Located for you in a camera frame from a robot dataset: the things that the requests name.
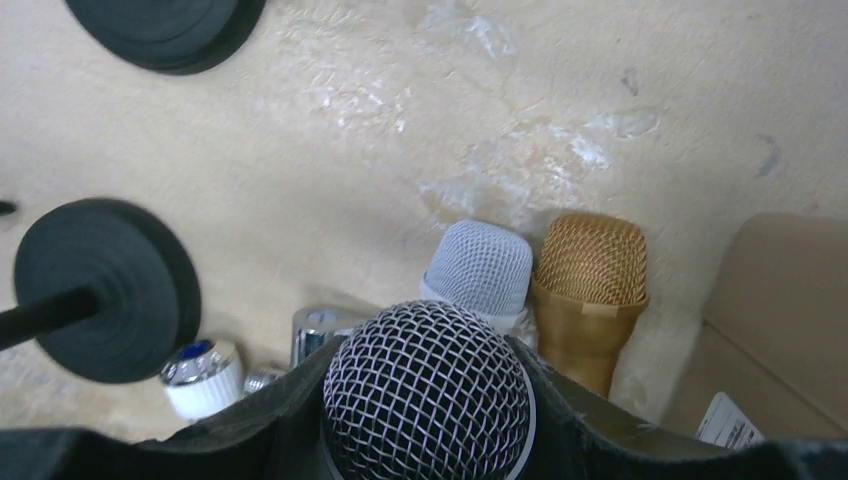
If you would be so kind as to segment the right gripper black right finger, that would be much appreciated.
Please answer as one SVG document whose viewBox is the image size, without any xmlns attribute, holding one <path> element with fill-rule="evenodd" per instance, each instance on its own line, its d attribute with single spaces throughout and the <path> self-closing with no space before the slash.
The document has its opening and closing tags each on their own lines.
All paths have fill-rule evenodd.
<svg viewBox="0 0 848 480">
<path fill-rule="evenodd" d="M 518 339 L 508 343 L 537 405 L 525 479 L 844 479 L 844 439 L 766 440 L 731 450 L 634 416 L 560 374 Z"/>
</svg>

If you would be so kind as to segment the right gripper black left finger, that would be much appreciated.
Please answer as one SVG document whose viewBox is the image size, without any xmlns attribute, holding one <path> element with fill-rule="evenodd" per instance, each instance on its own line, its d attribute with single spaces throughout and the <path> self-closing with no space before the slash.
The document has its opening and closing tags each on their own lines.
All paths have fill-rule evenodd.
<svg viewBox="0 0 848 480">
<path fill-rule="evenodd" d="M 165 440 L 82 428 L 1 433 L 4 479 L 330 479 L 322 382 L 341 339 L 282 378 Z"/>
</svg>

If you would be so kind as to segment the glitter silver microphone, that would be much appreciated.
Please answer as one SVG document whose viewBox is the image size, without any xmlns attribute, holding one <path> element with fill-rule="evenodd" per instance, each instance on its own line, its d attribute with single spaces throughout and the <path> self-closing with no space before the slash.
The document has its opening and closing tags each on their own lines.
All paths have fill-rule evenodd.
<svg viewBox="0 0 848 480">
<path fill-rule="evenodd" d="M 322 400 L 336 479 L 516 479 L 537 431 L 534 388 L 509 342 L 441 301 L 397 304 L 355 328 Z"/>
</svg>

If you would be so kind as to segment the gold microphone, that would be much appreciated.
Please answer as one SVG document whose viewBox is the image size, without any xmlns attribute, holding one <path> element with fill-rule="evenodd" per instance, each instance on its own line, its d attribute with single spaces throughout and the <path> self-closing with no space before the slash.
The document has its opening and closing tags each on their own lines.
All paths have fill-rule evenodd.
<svg viewBox="0 0 848 480">
<path fill-rule="evenodd" d="M 631 222 L 570 213 L 548 230 L 531 281 L 539 355 L 608 397 L 620 353 L 649 303 L 647 243 Z"/>
</svg>

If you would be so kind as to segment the white microphone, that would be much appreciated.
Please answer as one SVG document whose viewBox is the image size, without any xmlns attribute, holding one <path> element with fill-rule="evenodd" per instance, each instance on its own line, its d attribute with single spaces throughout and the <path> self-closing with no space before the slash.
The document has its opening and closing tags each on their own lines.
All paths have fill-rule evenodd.
<svg viewBox="0 0 848 480">
<path fill-rule="evenodd" d="M 527 319 L 533 251 L 500 226 L 462 220 L 444 233 L 419 291 L 423 299 L 468 309 L 499 333 L 517 336 Z"/>
</svg>

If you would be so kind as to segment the black stand with clip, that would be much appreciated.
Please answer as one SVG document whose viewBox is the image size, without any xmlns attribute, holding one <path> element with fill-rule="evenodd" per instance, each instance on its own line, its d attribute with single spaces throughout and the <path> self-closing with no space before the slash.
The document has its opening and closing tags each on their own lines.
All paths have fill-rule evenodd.
<svg viewBox="0 0 848 480">
<path fill-rule="evenodd" d="M 212 69 L 248 40 L 264 0 L 67 0 L 80 26 L 139 68 L 168 75 Z"/>
<path fill-rule="evenodd" d="M 1 348 L 30 340 L 66 371 L 98 383 L 147 380 L 201 325 L 190 255 L 168 226 L 126 200 L 86 198 L 45 213 L 17 248 L 17 305 Z"/>
</svg>

